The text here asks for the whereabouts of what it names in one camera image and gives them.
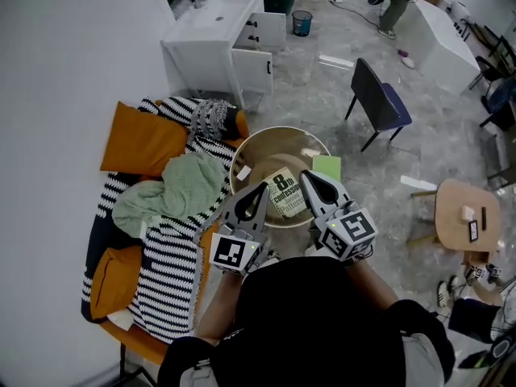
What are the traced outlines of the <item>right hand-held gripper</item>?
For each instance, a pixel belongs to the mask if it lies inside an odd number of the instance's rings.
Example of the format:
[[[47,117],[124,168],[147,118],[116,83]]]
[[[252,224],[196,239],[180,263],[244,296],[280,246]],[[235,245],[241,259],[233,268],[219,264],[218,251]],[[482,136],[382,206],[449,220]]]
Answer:
[[[299,175],[306,205],[314,214],[314,242],[309,256],[326,256],[341,262],[358,262],[373,253],[378,235],[366,208],[350,200],[340,181],[314,170]]]

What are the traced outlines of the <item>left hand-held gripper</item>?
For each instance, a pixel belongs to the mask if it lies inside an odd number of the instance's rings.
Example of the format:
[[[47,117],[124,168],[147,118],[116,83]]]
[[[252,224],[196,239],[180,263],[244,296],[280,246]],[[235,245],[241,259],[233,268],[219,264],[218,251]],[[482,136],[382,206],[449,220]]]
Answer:
[[[264,250],[264,223],[269,201],[266,182],[248,185],[233,194],[223,208],[223,221],[211,237],[210,264],[245,276]]]

